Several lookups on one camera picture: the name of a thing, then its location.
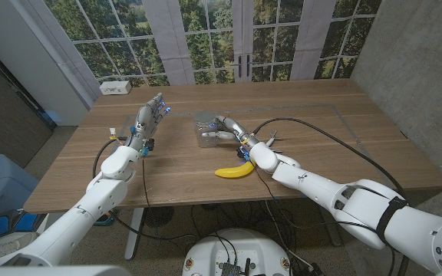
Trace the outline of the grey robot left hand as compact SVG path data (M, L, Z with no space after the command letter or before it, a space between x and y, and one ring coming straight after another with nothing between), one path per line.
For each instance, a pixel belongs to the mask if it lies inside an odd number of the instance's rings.
M136 151L146 148L148 141L155 134L158 124L169 112L170 108L166 107L163 94L158 93L140 108L126 146L132 147Z

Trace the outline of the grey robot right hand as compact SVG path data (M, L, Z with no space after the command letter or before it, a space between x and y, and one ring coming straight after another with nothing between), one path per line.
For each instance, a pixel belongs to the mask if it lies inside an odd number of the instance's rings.
M240 123L229 117L216 115L216 121L220 122L226 130L216 130L201 133L202 138L219 138L221 140L238 140L248 148L254 147L260 140L253 133L249 133Z

